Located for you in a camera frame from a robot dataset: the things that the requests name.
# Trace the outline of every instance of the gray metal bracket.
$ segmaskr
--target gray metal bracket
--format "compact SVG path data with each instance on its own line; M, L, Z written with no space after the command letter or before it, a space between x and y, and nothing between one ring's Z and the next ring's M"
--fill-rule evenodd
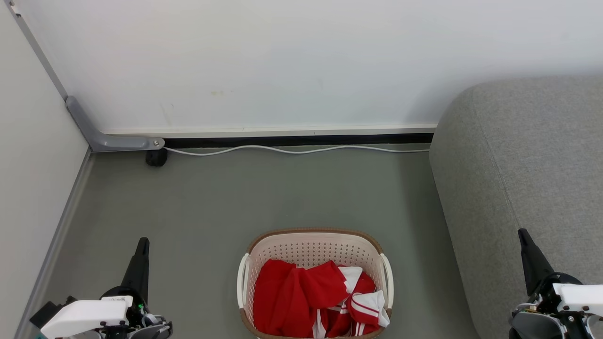
M65 103L93 152L160 150L165 145L162 138L107 135L94 127L75 97L68 96Z

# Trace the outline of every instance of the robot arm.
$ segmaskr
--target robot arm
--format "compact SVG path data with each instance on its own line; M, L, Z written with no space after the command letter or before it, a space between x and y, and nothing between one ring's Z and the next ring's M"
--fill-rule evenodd
M594 339L603 317L603 285L554 272L525 229L519 230L528 301L511 315L510 339Z
M30 322L49 339L167 339L174 332L171 322L147 307L149 240L141 238L120 286L108 290L101 300L76 300L65 305L48 302Z

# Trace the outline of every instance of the wire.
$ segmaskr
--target wire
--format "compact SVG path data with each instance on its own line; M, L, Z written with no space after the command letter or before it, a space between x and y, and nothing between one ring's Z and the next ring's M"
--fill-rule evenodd
M276 151L276 152L286 153L286 154L310 154L310 153L317 153L317 152L340 150L340 149L343 149L343 148L359 148L361 150L372 150L372 151L381 151L381 152L389 152L389 153L419 153L419 152L429 152L429 150L388 150L386 148L378 148L378 147L370 147L370 146L358 146L358 145L343 145L343 146L335 146L335 147L329 147L329 148L317 148L316 150L309 150L309 151L286 151L286 150L281 150L279 148L268 147L268 146L243 145L243 146L228 148L226 150L217 151L217 152L211 152L211 153L193 153L193 152L185 152L185 151L175 150L173 148L168 148L168 147L164 147L164 148L166 150L170 151L170 152L174 152L174 153L178 153L178 154L185 154L187 156L197 156L197 157L216 156L218 154L223 154L223 153L228 153L228 152L232 152L232 151L236 151L236 150L241 150L243 148L261 148L263 150L271 150L271 151Z

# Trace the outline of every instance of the gray sofa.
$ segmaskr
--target gray sofa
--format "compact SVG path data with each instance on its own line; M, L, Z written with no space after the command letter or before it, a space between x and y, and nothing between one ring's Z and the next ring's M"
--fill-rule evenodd
M553 269L603 284L603 77L473 87L441 119L429 157L482 339L507 339L526 300L521 227Z

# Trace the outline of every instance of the white plastic basket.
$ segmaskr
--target white plastic basket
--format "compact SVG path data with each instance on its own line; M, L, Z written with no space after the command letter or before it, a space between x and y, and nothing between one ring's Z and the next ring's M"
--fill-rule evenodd
M280 259L298 267L315 267L333 260L337 265L360 266L382 290L391 316L394 278L381 246L366 233L341 229L285 229L266 233L251 244L241 259L236 281L237 302L243 323L258 338L284 338L259 332L253 325L253 295L260 269L269 259ZM360 337L377 337L384 328Z

